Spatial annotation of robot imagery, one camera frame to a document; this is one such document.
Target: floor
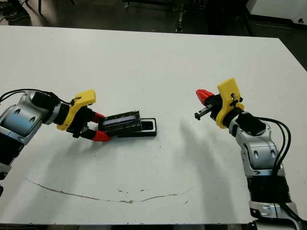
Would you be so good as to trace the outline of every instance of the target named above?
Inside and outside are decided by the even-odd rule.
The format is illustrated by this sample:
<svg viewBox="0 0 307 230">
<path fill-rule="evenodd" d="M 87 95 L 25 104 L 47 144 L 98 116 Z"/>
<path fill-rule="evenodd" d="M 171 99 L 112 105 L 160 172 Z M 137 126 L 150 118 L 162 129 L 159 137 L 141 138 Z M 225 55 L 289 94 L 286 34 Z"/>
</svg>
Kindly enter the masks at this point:
<svg viewBox="0 0 307 230">
<path fill-rule="evenodd" d="M 16 23 L 8 23 L 0 15 L 0 25 L 24 25 L 24 26 L 51 26 L 68 28 L 87 28 L 124 31 L 144 31 L 174 33 L 178 20 L 178 11 L 172 8 L 130 3 L 128 9 L 123 8 L 122 0 L 76 0 L 75 6 L 70 0 L 42 0 L 42 15 L 38 14 L 38 1 L 29 0 L 29 5 L 23 4 L 29 12 L 31 19 L 20 20 Z M 240 16 L 228 16 L 225 21 L 225 34 L 249 36 L 244 18 Z M 250 28 L 255 36 L 278 37 L 293 53 L 302 66 L 307 69 L 307 30 L 291 29 L 287 24 L 270 21 L 249 20 Z M 207 17 L 204 14 L 185 14 L 183 21 L 183 33 L 209 34 Z M 77 230 L 78 226 L 56 226 L 57 230 Z M 203 228 L 202 226 L 189 226 L 191 229 Z M 206 229 L 241 229 L 240 225 L 206 226 Z"/>
</svg>

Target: black cable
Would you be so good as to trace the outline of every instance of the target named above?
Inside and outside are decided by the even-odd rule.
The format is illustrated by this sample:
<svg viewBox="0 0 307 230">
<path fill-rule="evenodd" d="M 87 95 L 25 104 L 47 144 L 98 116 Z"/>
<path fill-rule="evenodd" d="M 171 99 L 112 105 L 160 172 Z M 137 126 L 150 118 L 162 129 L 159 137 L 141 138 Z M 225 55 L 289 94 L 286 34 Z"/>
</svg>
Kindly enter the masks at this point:
<svg viewBox="0 0 307 230">
<path fill-rule="evenodd" d="M 288 142 L 287 145 L 285 147 L 285 150 L 282 154 L 282 156 L 280 157 L 280 159 L 278 160 L 278 162 L 276 163 L 275 167 L 273 167 L 273 171 L 272 174 L 273 175 L 277 175 L 278 170 L 280 169 L 280 165 L 282 164 L 284 158 L 286 157 L 288 150 L 290 148 L 290 144 L 291 144 L 291 132 L 289 130 L 289 128 L 282 122 L 278 121 L 278 120 L 274 120 L 274 119 L 270 119 L 270 118 L 265 118 L 265 117 L 257 117 L 257 119 L 259 120 L 263 120 L 263 121 L 269 121 L 269 122 L 273 122 L 275 124 L 280 124 L 281 126 L 283 126 L 285 128 L 285 130 L 287 131 L 287 135 L 288 135 Z"/>
<path fill-rule="evenodd" d="M 4 98 L 1 100 L 1 102 L 2 102 L 2 101 L 4 101 L 4 100 L 5 100 L 5 99 L 7 99 L 7 98 L 9 98 L 9 97 L 13 96 L 14 94 L 17 94 L 17 93 L 20 93 L 20 92 L 25 92 L 25 91 L 13 92 L 13 93 L 11 93 L 10 95 L 8 95 L 8 96 L 4 97 Z"/>
<path fill-rule="evenodd" d="M 283 144 L 282 144 L 282 147 L 281 147 L 281 149 L 280 149 L 280 151 L 279 151 L 279 153 L 278 153 L 278 155 L 277 155 L 277 157 L 276 157 L 276 160 L 275 160 L 275 162 L 274 162 L 273 168 L 276 167 L 277 161 L 278 161 L 278 159 L 279 159 L 281 153 L 283 152 L 284 145 L 285 145 L 285 142 L 286 142 L 286 136 L 285 136 L 285 134 L 284 134 L 284 131 L 283 131 L 282 126 L 281 126 L 280 124 L 278 124 L 278 123 L 277 123 L 276 125 L 279 127 L 279 129 L 280 129 L 281 132 L 282 132 L 282 135 L 283 135 Z"/>
<path fill-rule="evenodd" d="M 41 92 L 41 93 L 45 93 L 49 96 L 52 97 L 56 97 L 59 101 L 65 103 L 65 104 L 72 104 L 72 102 L 66 102 L 62 99 L 60 99 L 58 96 L 56 96 L 54 93 L 52 92 L 47 92 L 47 91 L 43 91 L 43 90 L 37 90 L 37 89 L 18 89 L 18 90 L 12 90 L 12 91 L 8 91 L 6 93 L 4 93 L 1 97 L 0 97 L 0 103 L 4 100 L 6 100 L 7 98 L 11 97 L 12 95 L 19 93 L 19 92 L 24 92 L 24 91 L 36 91 L 36 92 Z"/>
</svg>

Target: wheel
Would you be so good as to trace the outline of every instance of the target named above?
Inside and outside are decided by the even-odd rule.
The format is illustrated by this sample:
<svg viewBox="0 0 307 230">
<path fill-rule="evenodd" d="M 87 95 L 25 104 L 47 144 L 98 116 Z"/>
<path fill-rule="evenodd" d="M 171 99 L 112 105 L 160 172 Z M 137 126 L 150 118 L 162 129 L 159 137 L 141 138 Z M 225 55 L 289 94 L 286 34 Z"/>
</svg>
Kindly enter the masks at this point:
<svg viewBox="0 0 307 230">
<path fill-rule="evenodd" d="M 123 5 L 124 5 L 124 9 L 127 9 L 129 7 L 129 2 L 126 1 L 123 3 Z"/>
</svg>

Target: white table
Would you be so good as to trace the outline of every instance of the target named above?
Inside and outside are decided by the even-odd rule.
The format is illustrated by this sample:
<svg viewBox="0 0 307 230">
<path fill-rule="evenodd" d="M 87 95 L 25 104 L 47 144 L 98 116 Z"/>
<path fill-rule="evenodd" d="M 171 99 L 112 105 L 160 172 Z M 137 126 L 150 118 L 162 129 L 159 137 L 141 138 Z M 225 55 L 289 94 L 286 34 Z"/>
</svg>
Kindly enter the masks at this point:
<svg viewBox="0 0 307 230">
<path fill-rule="evenodd" d="M 0 34 L 1 92 L 31 87 L 69 100 L 93 88 L 94 111 L 140 109 L 158 124 L 156 138 L 108 143 L 42 126 L 1 183 L 1 223 L 251 221 L 239 146 L 209 116 L 194 118 L 202 108 L 195 90 L 217 92 L 229 77 L 247 111 L 290 127 L 284 164 L 292 199 L 307 218 L 307 73 L 280 40 L 6 26 Z M 0 112 L 18 100 L 5 101 Z M 280 145 L 275 127 L 273 138 Z"/>
</svg>

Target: white wall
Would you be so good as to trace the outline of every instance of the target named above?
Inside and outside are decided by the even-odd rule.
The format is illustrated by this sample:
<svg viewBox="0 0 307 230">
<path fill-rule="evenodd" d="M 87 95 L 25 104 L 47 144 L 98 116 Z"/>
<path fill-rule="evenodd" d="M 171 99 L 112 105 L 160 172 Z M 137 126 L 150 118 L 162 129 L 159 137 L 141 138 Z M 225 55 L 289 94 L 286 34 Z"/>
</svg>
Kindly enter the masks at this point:
<svg viewBox="0 0 307 230">
<path fill-rule="evenodd" d="M 249 0 L 251 14 L 291 19 L 298 23 L 303 18 L 307 24 L 307 0 Z"/>
</svg>

